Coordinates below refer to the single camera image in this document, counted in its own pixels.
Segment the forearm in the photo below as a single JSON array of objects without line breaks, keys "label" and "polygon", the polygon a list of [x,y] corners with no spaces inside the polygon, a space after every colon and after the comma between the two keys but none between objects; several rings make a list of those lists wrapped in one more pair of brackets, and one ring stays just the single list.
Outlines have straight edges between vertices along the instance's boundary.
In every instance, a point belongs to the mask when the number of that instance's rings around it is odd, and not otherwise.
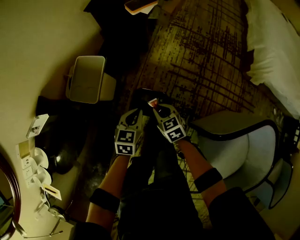
[{"label": "forearm", "polygon": [[118,156],[100,184],[99,188],[120,199],[129,160],[130,156]]},{"label": "forearm", "polygon": [[[185,160],[192,173],[193,178],[196,180],[202,174],[207,172],[213,167],[205,160],[205,158],[199,153],[197,148],[190,142],[185,140],[177,141],[179,149],[184,154]],[[226,192],[226,186],[223,180],[217,182],[210,188],[201,193],[203,200],[207,206],[219,195]]]},{"label": "forearm", "polygon": [[[109,169],[107,175],[104,177],[99,188],[120,199],[129,159],[130,156],[118,156]],[[90,203],[86,222],[96,223],[103,226],[108,232],[110,232],[114,218],[115,213],[103,209],[96,204]]]}]

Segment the mirror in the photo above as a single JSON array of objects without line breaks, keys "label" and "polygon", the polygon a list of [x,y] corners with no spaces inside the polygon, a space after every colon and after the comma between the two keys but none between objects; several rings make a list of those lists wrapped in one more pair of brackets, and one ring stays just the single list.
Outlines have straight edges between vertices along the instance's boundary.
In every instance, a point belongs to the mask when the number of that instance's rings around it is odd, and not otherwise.
[{"label": "mirror", "polygon": [[0,240],[15,232],[12,222],[18,222],[21,210],[20,190],[15,174],[0,154]]},{"label": "mirror", "polygon": [[0,170],[0,183],[0,236],[2,236],[11,224],[14,213],[14,200],[10,184],[2,170]]}]

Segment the black pants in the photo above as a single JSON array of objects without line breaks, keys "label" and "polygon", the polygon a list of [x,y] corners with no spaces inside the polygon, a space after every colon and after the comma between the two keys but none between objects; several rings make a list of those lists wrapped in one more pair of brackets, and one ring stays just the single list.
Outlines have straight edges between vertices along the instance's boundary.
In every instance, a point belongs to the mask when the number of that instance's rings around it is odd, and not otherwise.
[{"label": "black pants", "polygon": [[[202,229],[188,183],[178,165],[175,148],[157,131],[157,128],[152,129],[152,137],[145,139],[146,145],[141,156],[133,158],[127,170],[120,203],[119,237],[125,233],[132,236],[132,233],[144,227],[139,225],[137,218],[141,221],[151,219],[147,223],[151,226],[151,231],[162,225],[167,229],[165,223],[170,222],[172,214],[175,214],[174,221],[181,222],[180,226],[184,220],[189,226],[189,231]],[[148,185],[153,169],[154,182]]]}]

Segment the electrical outlet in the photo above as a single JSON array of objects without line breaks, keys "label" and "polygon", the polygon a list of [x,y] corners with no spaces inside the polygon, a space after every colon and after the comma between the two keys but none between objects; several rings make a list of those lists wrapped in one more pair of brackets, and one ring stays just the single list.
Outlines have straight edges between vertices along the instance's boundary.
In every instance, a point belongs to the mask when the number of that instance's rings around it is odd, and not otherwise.
[{"label": "electrical outlet", "polygon": [[33,175],[31,166],[23,170],[23,175],[25,179],[28,179]]},{"label": "electrical outlet", "polygon": [[30,158],[30,155],[27,155],[26,157],[21,158],[22,169],[25,169],[30,166],[29,158]]},{"label": "electrical outlet", "polygon": [[32,177],[26,179],[25,183],[26,183],[26,187],[27,188],[30,188],[30,187],[32,187],[34,185],[34,181],[33,181]]}]

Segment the small device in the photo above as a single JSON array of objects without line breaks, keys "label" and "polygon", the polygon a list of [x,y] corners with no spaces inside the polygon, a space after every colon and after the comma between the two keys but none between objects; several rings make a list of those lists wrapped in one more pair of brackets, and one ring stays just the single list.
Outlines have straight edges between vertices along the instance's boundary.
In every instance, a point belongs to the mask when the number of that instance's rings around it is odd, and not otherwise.
[{"label": "small device", "polygon": [[172,105],[159,104],[158,108],[153,108],[153,112],[158,122],[158,129],[170,143],[184,138],[187,135],[182,126],[183,120]]}]

